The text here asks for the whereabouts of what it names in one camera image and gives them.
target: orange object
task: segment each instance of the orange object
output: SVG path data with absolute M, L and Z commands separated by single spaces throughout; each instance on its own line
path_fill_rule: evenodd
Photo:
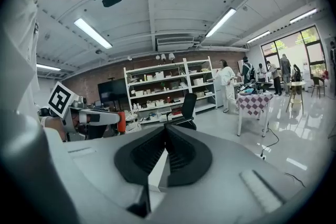
M 120 132 L 121 134 L 124 134 L 125 131 L 126 131 L 126 116 L 125 116 L 125 112 L 123 112 L 123 111 L 118 112 L 118 115 L 120 117 L 120 121 L 117 123 L 118 132 Z

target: white ceiling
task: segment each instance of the white ceiling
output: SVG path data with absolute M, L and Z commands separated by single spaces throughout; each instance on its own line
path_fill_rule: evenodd
M 64 77 L 109 60 L 153 53 L 155 38 L 169 35 L 192 36 L 202 45 L 242 47 L 268 26 L 272 31 L 288 23 L 286 15 L 309 10 L 311 3 L 320 4 L 317 0 L 123 0 L 104 8 L 101 0 L 39 0 L 37 62 L 62 69 L 40 76 Z M 204 39 L 233 5 L 237 13 Z M 104 49 L 77 28 L 74 21 L 80 17 L 113 47 Z

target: air conditioner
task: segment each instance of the air conditioner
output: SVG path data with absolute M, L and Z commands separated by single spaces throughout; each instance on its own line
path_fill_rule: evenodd
M 194 43 L 193 37 L 158 38 L 156 40 L 158 52 L 187 50 L 192 47 Z

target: black screen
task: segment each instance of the black screen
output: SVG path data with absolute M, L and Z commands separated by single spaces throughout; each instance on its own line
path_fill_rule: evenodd
M 98 92 L 102 103 L 127 98 L 127 90 L 124 79 L 112 80 L 98 84 Z

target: white shelving unit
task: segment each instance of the white shelving unit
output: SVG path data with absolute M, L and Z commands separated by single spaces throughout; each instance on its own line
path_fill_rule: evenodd
M 189 68 L 194 68 L 196 66 L 201 66 L 205 63 L 208 63 L 209 66 L 209 71 L 203 71 L 203 72 L 195 72 L 195 73 L 189 73 Z M 178 75 L 176 76 L 171 76 L 171 77 L 165 77 L 163 79 L 153 79 L 151 81 L 138 81 L 138 82 L 132 82 L 132 83 L 128 83 L 128 77 L 142 77 L 144 74 L 155 74 L 156 72 L 161 72 L 161 71 L 168 71 L 168 70 L 178 70 Z M 210 61 L 210 57 L 208 57 L 208 59 L 206 60 L 197 60 L 197 61 L 187 61 L 185 58 L 183 59 L 183 62 L 178 62 L 178 63 L 168 63 L 166 65 L 158 65 L 158 66 L 152 66 L 152 67 L 146 67 L 146 68 L 139 68 L 139 69 L 133 69 L 133 70 L 126 70 L 126 68 L 124 68 L 124 77 L 125 77 L 125 82 L 126 82 L 126 88 L 127 88 L 127 93 L 128 93 L 128 101 L 129 101 L 129 105 L 131 108 L 131 112 L 133 113 L 133 105 L 132 105 L 132 101 L 134 101 L 135 99 L 137 100 L 144 100 L 145 98 L 149 98 L 155 95 L 162 96 L 164 94 L 164 97 L 166 97 L 166 94 L 169 93 L 173 93 L 173 92 L 179 92 L 179 91 L 183 91 L 184 95 L 185 92 L 184 91 L 188 91 L 190 93 L 192 92 L 197 92 L 200 91 L 202 88 L 201 87 L 206 87 L 208 89 L 208 87 L 210 88 L 210 90 L 212 90 L 212 94 L 209 95 L 205 95 L 203 97 L 197 98 L 196 101 L 196 105 L 195 105 L 195 111 L 194 112 L 199 112 L 199 111 L 203 111 L 206 109 L 210 109 L 210 108 L 217 108 L 217 101 L 216 101 L 216 89 L 215 89 L 215 85 L 213 82 L 206 82 L 204 84 L 201 85 L 192 85 L 192 81 L 191 81 L 191 77 L 193 79 L 197 78 L 197 76 L 199 77 L 203 77 L 204 81 L 206 81 L 206 79 L 212 78 L 212 65 L 211 65 L 211 61 Z M 157 82 L 165 82 L 165 81 L 170 81 L 170 80 L 178 80 L 179 82 L 184 81 L 185 84 L 187 85 L 187 87 L 185 88 L 179 88 L 179 89 L 174 89 L 174 90 L 166 90 L 166 91 L 160 91 L 160 92 L 151 92 L 150 94 L 144 94 L 142 96 L 131 96 L 131 91 L 137 90 L 137 87 L 141 87 L 141 89 L 143 89 L 143 86 L 148 85 L 149 87 L 151 86 L 150 84 L 153 83 L 157 83 Z M 149 115 L 149 113 L 155 112 L 155 110 L 157 109 L 161 109 L 161 108 L 167 108 L 167 107 L 171 107 L 171 106 L 175 106 L 175 105 L 183 105 L 183 101 L 180 102 L 175 102 L 175 103 L 166 103 L 162 106 L 155 106 L 153 108 L 140 108 L 137 109 L 139 114 L 145 114 L 147 112 L 147 115 Z M 177 118 L 182 116 L 181 114 L 179 115 L 173 115 L 172 118 Z M 153 122 L 158 122 L 159 118 L 153 117 L 152 119 L 148 120 L 148 121 L 142 121 L 140 122 L 141 124 L 145 124 L 145 123 L 153 123 Z

